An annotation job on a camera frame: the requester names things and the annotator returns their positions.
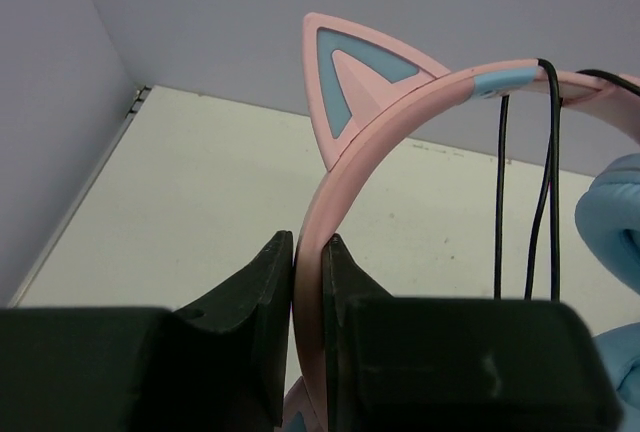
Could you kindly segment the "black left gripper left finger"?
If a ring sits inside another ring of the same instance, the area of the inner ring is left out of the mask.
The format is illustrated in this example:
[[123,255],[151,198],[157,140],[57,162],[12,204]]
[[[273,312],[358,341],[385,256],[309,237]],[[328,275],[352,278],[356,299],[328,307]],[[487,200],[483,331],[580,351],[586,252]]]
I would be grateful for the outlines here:
[[183,414],[195,430],[272,431],[283,417],[293,235],[278,231],[241,270],[177,310]]

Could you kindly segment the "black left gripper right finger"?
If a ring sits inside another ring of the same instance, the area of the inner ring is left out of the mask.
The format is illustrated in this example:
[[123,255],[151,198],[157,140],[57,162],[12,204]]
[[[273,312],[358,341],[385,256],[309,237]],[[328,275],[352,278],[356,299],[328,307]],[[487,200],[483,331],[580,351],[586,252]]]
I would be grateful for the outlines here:
[[327,419],[330,431],[389,431],[385,385],[396,359],[389,324],[394,297],[335,234],[321,255]]

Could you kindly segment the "pink blue cat-ear headphones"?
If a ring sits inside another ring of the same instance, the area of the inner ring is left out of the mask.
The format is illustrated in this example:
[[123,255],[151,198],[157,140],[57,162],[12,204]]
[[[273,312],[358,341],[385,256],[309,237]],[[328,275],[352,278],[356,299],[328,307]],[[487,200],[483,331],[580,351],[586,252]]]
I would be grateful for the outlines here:
[[377,166],[419,126],[475,97],[544,92],[548,85],[537,59],[451,72],[382,32],[319,13],[303,21],[303,68],[326,174],[300,232],[293,318],[302,377],[319,424],[327,429],[324,246]]

